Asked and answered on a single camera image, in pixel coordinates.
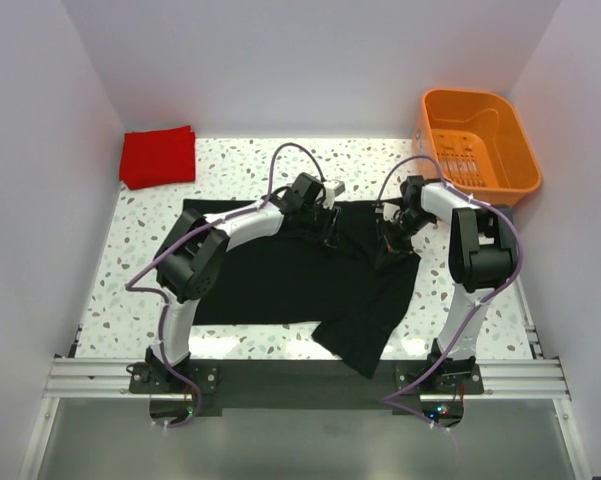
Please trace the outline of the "black t-shirt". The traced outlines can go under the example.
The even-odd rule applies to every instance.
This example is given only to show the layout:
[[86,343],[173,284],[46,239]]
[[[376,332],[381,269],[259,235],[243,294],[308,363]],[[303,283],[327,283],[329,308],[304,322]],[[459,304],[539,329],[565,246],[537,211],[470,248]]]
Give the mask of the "black t-shirt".
[[[219,214],[247,205],[188,201],[183,211]],[[372,205],[336,206],[341,208],[336,248],[305,240],[298,232],[280,232],[227,252],[192,327],[311,322],[318,345],[363,377],[373,377],[409,307],[420,258],[414,252],[396,263],[376,265],[379,237]]]

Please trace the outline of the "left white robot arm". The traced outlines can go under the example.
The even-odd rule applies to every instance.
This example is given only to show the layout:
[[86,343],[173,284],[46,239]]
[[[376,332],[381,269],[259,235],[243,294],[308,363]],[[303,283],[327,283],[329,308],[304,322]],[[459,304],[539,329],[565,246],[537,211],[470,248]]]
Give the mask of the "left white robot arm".
[[164,297],[157,344],[145,361],[152,383],[165,392],[193,387],[189,333],[201,299],[216,284],[227,252],[280,232],[296,233],[327,245],[335,237],[345,191],[341,180],[318,180],[302,173],[290,186],[245,207],[219,214],[182,212],[154,259],[158,293]]

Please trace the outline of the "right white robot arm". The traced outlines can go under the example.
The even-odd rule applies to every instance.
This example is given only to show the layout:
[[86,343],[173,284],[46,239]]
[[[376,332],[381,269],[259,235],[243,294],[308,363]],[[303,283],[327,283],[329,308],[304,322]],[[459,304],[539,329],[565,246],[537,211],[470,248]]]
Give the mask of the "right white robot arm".
[[505,207],[477,200],[444,180],[421,176],[409,176],[400,191],[396,203],[382,199],[374,203],[381,258],[406,255],[416,233],[442,220],[450,227],[447,265],[454,292],[428,366],[391,399],[435,377],[471,373],[489,306],[515,281],[523,261],[521,240]]

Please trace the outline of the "orange plastic basket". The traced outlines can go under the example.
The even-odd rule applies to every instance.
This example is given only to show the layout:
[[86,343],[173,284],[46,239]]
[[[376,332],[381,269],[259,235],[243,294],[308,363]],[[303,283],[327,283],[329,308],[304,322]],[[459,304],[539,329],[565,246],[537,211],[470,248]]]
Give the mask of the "orange plastic basket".
[[460,190],[515,206],[542,184],[542,173],[514,107],[486,91],[432,89],[420,102],[415,155],[441,165]]

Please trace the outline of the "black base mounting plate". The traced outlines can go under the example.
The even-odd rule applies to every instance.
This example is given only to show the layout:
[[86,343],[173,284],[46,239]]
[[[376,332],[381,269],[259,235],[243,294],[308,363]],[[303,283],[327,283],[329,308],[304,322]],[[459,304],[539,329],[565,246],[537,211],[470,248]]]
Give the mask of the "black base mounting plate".
[[335,360],[189,360],[170,373],[159,361],[127,365],[128,390],[149,398],[149,415],[165,427],[228,409],[382,410],[419,414],[452,427],[465,400],[485,388],[473,359],[382,361],[371,379]]

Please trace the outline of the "folded red t-shirt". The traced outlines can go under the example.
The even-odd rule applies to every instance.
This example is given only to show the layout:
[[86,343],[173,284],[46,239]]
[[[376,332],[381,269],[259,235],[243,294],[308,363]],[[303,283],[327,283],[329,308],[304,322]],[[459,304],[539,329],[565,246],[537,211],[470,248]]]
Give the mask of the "folded red t-shirt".
[[119,180],[130,190],[193,182],[195,140],[190,126],[125,133]]

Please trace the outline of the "aluminium right side rail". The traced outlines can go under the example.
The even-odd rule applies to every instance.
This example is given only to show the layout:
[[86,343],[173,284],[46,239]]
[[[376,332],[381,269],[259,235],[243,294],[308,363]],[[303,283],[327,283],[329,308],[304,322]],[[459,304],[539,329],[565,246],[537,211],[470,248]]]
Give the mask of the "aluminium right side rail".
[[521,275],[518,275],[512,286],[515,292],[517,305],[522,315],[522,324],[525,330],[525,335],[527,338],[527,343],[531,352],[531,356],[534,360],[544,360],[545,355],[543,353],[537,327],[533,321],[529,309]]

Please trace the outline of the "aluminium rail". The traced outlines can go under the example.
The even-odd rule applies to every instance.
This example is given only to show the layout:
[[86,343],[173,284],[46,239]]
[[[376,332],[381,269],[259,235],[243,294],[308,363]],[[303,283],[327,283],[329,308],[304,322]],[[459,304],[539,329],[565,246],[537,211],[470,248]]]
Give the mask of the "aluminium rail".
[[[133,359],[58,358],[52,362],[45,394],[54,397],[119,398],[129,394]],[[558,360],[480,360],[484,395],[489,399],[571,397]]]
[[533,321],[529,309],[521,275],[518,275],[512,286],[515,292],[517,305],[522,315],[522,324],[525,330],[525,335],[527,338],[527,343],[531,352],[531,356],[534,360],[544,360],[545,355],[543,353],[537,327]]

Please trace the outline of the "aluminium front rail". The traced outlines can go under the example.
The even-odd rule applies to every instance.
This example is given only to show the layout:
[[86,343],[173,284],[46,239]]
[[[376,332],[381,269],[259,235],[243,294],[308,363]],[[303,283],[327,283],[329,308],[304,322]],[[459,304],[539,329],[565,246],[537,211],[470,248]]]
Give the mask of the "aluminium front rail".
[[[129,394],[133,359],[58,358],[52,362],[45,394],[54,397],[119,398]],[[489,399],[571,397],[558,360],[480,360],[484,395]]]

